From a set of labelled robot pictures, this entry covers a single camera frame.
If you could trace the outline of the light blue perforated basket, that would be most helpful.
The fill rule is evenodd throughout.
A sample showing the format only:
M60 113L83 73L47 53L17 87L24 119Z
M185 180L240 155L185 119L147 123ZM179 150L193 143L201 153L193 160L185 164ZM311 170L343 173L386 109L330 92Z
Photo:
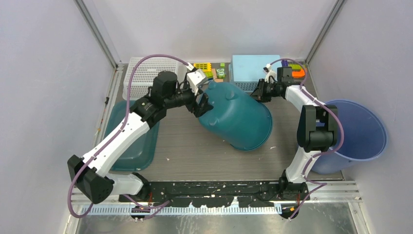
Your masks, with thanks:
M279 55L233 55L229 64L229 81L242 91L251 93L259 79L265 78L264 67L280 59Z

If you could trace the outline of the teal round bucket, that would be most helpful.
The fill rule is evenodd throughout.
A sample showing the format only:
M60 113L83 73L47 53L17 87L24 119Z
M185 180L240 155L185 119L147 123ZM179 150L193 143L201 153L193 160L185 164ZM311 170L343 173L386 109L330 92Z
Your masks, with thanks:
M229 82L210 82L204 90L213 106L198 118L200 124L241 151L261 147L270 137L273 119L269 109Z

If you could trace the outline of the white perforated plastic basket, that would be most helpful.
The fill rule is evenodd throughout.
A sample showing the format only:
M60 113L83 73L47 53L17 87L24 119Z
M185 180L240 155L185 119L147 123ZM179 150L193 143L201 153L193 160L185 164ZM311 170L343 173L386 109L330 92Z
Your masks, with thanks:
M178 81L182 82L188 70L184 64L170 58L156 57L142 62L132 78L130 100L137 100L146 95L154 78L162 71L174 72Z

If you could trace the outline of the teal transparent plastic tub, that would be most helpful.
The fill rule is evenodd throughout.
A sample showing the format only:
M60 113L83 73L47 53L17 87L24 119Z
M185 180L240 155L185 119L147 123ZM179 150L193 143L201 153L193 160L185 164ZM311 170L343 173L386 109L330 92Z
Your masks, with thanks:
M125 100L115 104L106 127L106 137L121 123L121 120L125 117L126 107L127 102ZM131 144L115 162L111 170L132 173L147 168L154 158L158 131L159 123Z

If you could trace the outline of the blue round bucket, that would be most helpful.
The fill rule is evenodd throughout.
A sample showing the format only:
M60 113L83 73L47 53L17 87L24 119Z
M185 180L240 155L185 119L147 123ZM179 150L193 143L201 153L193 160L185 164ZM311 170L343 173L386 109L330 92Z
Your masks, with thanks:
M363 105L345 99L330 100L338 108L338 118L344 129L342 147L320 156L312 171L321 175L333 174L362 162L380 157L388 143L382 121Z

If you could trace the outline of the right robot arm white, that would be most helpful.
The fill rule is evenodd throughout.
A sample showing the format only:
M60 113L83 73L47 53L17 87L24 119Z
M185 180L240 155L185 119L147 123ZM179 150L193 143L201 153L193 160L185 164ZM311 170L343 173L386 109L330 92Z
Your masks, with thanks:
M338 109L327 105L311 95L299 81L292 76L292 68L282 66L276 71L270 64L263 68L265 78L251 94L258 102L270 102L272 98L282 97L300 111L297 129L298 149L291 164L283 171L275 190L265 188L260 193L262 201L274 198L284 200L305 200L308 195L308 174L320 154L335 146L338 140L339 125L336 121Z

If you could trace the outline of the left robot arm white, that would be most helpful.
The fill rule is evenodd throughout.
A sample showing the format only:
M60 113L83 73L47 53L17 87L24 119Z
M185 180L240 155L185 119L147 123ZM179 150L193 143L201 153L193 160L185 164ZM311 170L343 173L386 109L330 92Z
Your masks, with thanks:
M149 197L149 188L137 174L111 174L110 170L120 156L140 137L162 120L167 110L186 106L195 117L213 107L200 86L207 77L200 69L186 73L178 82L173 72L162 71L153 80L148 93L127 105L124 119L94 149L82 157L68 159L72 187L77 187L92 204L99 204L111 195L131 195L143 202Z

